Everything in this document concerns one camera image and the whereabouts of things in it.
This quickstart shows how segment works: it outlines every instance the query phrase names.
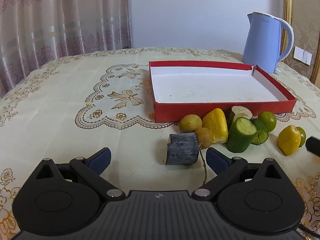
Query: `pink curtain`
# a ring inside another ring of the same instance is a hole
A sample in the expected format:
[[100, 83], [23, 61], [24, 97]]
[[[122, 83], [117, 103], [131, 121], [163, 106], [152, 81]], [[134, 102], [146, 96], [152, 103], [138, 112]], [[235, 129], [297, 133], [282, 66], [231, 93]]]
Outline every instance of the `pink curtain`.
[[128, 0], [0, 0], [0, 97], [50, 60], [131, 47]]

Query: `tablecloth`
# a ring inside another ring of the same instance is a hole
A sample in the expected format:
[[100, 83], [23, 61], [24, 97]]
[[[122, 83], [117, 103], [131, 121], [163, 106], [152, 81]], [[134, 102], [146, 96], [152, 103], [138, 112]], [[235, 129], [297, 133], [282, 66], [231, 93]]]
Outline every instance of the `tablecloth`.
[[[241, 58], [224, 50], [123, 49], [63, 57], [33, 71], [0, 100], [0, 239], [11, 239], [19, 232], [12, 201], [45, 157], [68, 163], [109, 147], [112, 161], [101, 176], [125, 193], [131, 189], [193, 191], [201, 186], [201, 158], [186, 167], [163, 163], [168, 136], [178, 129], [175, 123], [154, 122], [148, 62], [241, 62]], [[320, 90], [284, 63], [278, 68], [273, 77], [297, 98], [294, 110], [276, 115], [275, 130], [260, 146], [250, 145], [242, 154], [228, 152], [225, 145], [216, 148], [249, 162], [276, 159], [304, 199], [302, 222], [319, 232], [320, 158], [305, 146], [284, 156], [276, 138], [289, 124], [302, 127], [308, 137], [320, 138]], [[209, 169], [208, 179], [214, 176]]]

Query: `kettle lid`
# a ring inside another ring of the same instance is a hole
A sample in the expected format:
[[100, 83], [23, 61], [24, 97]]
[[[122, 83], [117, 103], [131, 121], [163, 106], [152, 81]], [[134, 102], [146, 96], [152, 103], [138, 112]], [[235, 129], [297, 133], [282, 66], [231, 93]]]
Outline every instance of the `kettle lid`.
[[269, 16], [269, 17], [271, 17], [271, 18], [273, 18], [273, 19], [279, 20], [278, 17], [273, 16], [273, 15], [268, 14], [268, 13], [263, 13], [263, 12], [253, 12], [253, 13], [262, 14], [262, 15], [265, 15], [265, 16]]

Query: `yellow bell pepper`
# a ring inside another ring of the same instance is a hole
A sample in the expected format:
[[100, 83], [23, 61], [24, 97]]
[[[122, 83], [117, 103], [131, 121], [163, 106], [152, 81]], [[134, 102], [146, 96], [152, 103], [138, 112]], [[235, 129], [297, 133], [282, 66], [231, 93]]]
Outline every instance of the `yellow bell pepper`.
[[216, 108], [206, 114], [202, 119], [202, 126], [212, 132], [213, 144], [228, 141], [228, 127], [224, 112]]
[[294, 125], [284, 128], [278, 136], [277, 145], [285, 155], [294, 154], [301, 142], [301, 134]]

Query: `cucumber slice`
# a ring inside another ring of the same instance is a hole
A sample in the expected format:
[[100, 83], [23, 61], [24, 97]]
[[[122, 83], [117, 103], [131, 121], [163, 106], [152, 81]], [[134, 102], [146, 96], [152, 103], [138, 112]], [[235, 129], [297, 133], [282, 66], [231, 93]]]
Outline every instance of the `cucumber slice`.
[[233, 153], [244, 152], [256, 133], [257, 129], [249, 119], [238, 117], [230, 128], [227, 149]]
[[230, 129], [231, 126], [235, 123], [238, 117], [245, 117], [249, 120], [252, 119], [253, 115], [251, 111], [244, 107], [244, 106], [233, 106], [231, 107], [230, 115], [228, 118], [228, 128]]
[[266, 140], [268, 140], [269, 134], [263, 130], [257, 130], [255, 137], [252, 139], [252, 144], [260, 145], [263, 144]]

